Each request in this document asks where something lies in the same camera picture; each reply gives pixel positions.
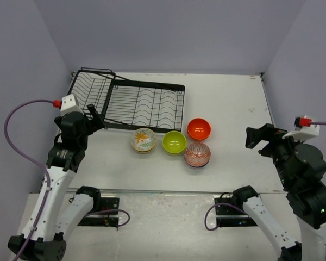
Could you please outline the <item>white floral bowl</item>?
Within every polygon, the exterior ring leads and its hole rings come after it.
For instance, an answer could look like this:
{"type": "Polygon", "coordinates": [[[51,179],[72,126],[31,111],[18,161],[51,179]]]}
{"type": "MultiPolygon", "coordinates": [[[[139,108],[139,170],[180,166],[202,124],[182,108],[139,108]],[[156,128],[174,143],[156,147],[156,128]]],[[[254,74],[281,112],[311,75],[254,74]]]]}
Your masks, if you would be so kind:
{"type": "Polygon", "coordinates": [[[130,136],[130,144],[132,147],[134,145],[146,142],[157,142],[156,134],[149,128],[139,128],[130,136]]]}

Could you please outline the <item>yellow teal patterned bowl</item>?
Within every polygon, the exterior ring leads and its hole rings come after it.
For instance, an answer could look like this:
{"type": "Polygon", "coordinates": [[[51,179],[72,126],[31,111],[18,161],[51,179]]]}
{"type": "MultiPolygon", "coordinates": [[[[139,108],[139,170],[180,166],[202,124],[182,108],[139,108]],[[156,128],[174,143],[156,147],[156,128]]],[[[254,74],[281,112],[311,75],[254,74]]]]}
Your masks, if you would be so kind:
{"type": "Polygon", "coordinates": [[[133,149],[139,153],[148,153],[155,147],[155,145],[156,143],[152,143],[152,142],[140,143],[134,145],[133,149]]]}

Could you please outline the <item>orange bowl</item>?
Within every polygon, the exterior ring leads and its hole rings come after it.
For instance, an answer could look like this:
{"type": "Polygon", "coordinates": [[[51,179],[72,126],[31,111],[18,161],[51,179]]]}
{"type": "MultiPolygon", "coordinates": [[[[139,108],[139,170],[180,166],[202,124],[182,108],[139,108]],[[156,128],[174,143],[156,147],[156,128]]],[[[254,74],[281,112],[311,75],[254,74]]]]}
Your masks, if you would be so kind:
{"type": "Polygon", "coordinates": [[[188,136],[197,141],[206,140],[210,136],[210,132],[188,132],[188,136]]]}
{"type": "Polygon", "coordinates": [[[195,118],[192,119],[187,125],[187,133],[188,132],[210,132],[211,126],[207,120],[203,118],[195,118]]]}

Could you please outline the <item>red patterned bowl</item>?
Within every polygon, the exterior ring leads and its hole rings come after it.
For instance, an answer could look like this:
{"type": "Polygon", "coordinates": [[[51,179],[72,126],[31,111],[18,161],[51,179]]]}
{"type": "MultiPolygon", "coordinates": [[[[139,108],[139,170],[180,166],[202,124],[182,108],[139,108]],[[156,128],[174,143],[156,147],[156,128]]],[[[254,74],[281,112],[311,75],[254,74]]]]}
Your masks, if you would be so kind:
{"type": "Polygon", "coordinates": [[[189,144],[184,151],[184,160],[187,164],[205,164],[210,161],[211,150],[201,142],[193,142],[189,144]]]}

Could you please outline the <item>blue patterned bowl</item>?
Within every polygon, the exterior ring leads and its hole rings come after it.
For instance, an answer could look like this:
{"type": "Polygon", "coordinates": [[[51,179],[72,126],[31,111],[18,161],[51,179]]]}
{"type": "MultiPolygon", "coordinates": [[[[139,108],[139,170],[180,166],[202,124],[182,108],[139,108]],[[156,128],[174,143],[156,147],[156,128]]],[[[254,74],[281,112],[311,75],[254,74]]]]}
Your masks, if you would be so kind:
{"type": "Polygon", "coordinates": [[[192,165],[191,165],[191,164],[187,164],[187,165],[188,165],[189,167],[194,168],[194,169],[198,169],[198,168],[202,168],[202,167],[207,166],[207,164],[208,164],[208,163],[205,163],[205,164],[202,164],[202,165],[201,165],[201,164],[199,164],[199,165],[198,165],[198,164],[197,164],[197,165],[196,165],[196,164],[194,164],[194,165],[193,165],[193,164],[192,164],[192,165]]]}

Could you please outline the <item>green bowl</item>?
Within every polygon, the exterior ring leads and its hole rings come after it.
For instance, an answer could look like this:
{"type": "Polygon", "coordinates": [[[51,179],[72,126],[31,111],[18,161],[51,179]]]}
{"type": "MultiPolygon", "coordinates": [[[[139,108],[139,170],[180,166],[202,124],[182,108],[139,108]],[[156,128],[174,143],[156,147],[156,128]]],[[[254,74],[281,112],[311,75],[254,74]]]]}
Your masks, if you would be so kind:
{"type": "Polygon", "coordinates": [[[166,151],[167,154],[171,155],[171,156],[177,156],[180,155],[182,153],[184,153],[185,148],[177,148],[177,147],[165,147],[164,150],[166,151]]]}
{"type": "Polygon", "coordinates": [[[162,139],[162,147],[186,148],[187,139],[185,135],[179,131],[170,131],[166,133],[162,139]]]}

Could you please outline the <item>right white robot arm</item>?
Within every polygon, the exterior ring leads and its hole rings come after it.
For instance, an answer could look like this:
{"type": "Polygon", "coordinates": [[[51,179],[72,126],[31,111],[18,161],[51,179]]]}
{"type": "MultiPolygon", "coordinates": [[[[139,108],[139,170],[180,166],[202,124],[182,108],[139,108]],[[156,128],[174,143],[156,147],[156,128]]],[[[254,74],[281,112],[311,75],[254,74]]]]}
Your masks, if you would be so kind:
{"type": "Polygon", "coordinates": [[[288,132],[269,123],[246,129],[246,148],[267,142],[259,154],[273,161],[297,217],[301,242],[292,238],[267,212],[250,185],[233,192],[231,206],[236,213],[246,213],[255,221],[272,244],[278,260],[326,260],[326,185],[322,182],[326,162],[317,147],[306,144],[319,131],[318,125],[311,125],[288,132]]]}

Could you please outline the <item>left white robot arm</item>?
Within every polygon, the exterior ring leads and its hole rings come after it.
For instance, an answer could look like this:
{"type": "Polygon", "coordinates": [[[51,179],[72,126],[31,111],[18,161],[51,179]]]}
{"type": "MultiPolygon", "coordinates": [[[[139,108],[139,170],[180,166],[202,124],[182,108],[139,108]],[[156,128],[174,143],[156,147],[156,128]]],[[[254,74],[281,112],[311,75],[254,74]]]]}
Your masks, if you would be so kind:
{"type": "Polygon", "coordinates": [[[15,254],[14,260],[62,260],[71,230],[88,212],[95,214],[102,207],[98,190],[91,188],[90,193],[77,196],[81,202],[72,205],[65,218],[58,218],[61,201],[85,157],[88,137],[105,125],[93,104],[87,105],[92,119],[77,105],[68,107],[60,101],[53,105],[60,108],[61,115],[54,120],[60,133],[54,138],[45,165],[26,158],[41,168],[44,178],[27,225],[20,235],[9,239],[8,248],[15,254]]]}

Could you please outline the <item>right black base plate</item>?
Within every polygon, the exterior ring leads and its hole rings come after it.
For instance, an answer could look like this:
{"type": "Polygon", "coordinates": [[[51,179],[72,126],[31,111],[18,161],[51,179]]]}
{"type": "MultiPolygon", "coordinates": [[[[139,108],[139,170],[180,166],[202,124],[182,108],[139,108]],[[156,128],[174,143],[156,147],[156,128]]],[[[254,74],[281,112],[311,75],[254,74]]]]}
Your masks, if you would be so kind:
{"type": "MultiPolygon", "coordinates": [[[[241,206],[236,201],[237,197],[233,194],[224,192],[220,197],[214,198],[214,203],[227,203],[235,205],[237,208],[241,206]]],[[[217,206],[216,212],[216,223],[218,227],[256,227],[256,222],[246,214],[230,207],[230,206],[217,206]]]]}

